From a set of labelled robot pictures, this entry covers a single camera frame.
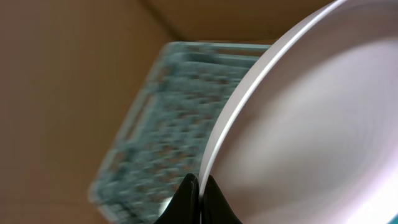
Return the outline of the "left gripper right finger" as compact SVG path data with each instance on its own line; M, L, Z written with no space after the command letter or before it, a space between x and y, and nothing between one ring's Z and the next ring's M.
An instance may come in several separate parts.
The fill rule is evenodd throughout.
M208 177L202 196L201 222L202 224L242 224L211 175Z

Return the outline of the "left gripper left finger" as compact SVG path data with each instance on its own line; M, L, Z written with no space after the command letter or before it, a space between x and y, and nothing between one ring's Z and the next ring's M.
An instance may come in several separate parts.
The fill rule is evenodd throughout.
M199 224L198 193L198 179L193 174L187 174L154 224Z

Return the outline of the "large white plate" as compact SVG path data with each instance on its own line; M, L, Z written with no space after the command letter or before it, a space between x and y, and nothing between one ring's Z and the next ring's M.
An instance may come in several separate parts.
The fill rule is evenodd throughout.
M389 223L397 215L397 1L333 1L251 67L198 181L243 223Z

